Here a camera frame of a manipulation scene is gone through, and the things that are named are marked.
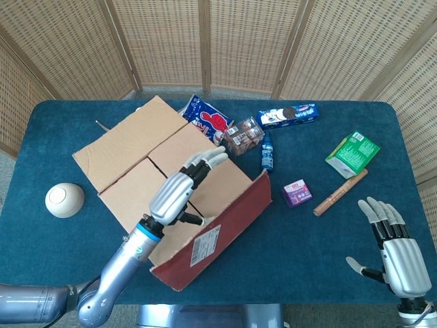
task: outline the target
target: blue snack bag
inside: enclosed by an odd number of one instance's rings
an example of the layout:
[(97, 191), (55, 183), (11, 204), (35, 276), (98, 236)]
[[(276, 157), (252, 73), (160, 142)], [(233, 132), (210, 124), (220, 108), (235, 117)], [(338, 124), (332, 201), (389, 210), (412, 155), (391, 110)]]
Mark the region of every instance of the blue snack bag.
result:
[(234, 123), (195, 94), (180, 114), (185, 120), (193, 123), (216, 146), (223, 140), (223, 133)]

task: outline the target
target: round white object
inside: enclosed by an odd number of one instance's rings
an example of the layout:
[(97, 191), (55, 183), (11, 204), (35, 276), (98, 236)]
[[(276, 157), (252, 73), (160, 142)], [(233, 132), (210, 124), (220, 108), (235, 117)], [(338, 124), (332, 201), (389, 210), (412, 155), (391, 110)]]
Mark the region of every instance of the round white object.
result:
[(82, 208), (85, 195), (82, 188), (73, 183), (59, 183), (46, 194), (46, 207), (56, 217), (72, 217)]

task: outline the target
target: robotic arm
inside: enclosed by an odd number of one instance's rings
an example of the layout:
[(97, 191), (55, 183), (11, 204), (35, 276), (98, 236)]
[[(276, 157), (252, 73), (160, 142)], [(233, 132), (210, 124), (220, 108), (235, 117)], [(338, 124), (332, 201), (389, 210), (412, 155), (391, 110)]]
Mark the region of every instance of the robotic arm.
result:
[(203, 224), (202, 218), (185, 213), (187, 202), (208, 172), (225, 159), (227, 154), (222, 146), (200, 152), (179, 172), (170, 175), (150, 201), (150, 216), (144, 215), (129, 236), (124, 237), (122, 246), (103, 268), (100, 278), (62, 287), (0, 284), (0, 324), (54, 323), (77, 307), (83, 326), (103, 325), (118, 296), (163, 238), (163, 228), (178, 220)]
[(351, 257), (350, 267), (364, 277), (387, 284), (401, 299), (398, 305), (401, 326), (437, 327), (436, 308), (425, 300), (431, 281), (417, 242), (410, 237), (402, 216), (390, 205), (371, 197), (358, 201), (367, 216), (380, 249), (383, 271), (369, 269)]

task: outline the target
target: open cardboard box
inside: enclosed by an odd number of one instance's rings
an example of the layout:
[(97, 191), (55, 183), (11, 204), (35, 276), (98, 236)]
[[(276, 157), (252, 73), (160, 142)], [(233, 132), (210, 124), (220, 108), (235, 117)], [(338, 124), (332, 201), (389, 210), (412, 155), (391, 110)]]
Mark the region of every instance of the open cardboard box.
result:
[[(193, 124), (155, 96), (73, 154), (123, 228), (130, 232), (167, 176), (196, 152), (215, 148)], [(152, 252), (151, 272), (175, 290), (192, 282), (271, 202), (266, 172), (251, 181), (229, 159), (193, 193), (187, 212), (204, 226), (177, 222)]]

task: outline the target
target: woven panel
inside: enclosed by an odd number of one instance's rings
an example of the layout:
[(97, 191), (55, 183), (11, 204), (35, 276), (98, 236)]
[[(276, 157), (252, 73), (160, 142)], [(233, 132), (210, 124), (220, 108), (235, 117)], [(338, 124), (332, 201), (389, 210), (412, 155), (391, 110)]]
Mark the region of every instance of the woven panel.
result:
[(211, 80), (271, 92), (299, 2), (211, 1)]
[(430, 188), (419, 190), (419, 193), (428, 220), (429, 229), (431, 230), (432, 239), (434, 240), (434, 245), (437, 250), (437, 184)]
[(197, 0), (112, 2), (142, 84), (202, 84)]
[(377, 97), (393, 105), (416, 177), (437, 168), (437, 33)]
[(3, 0), (0, 23), (64, 98), (133, 88), (97, 1)]
[(0, 46), (0, 142), (18, 152), (32, 109), (47, 98)]
[(316, 1), (281, 96), (359, 98), (435, 4), (435, 0)]

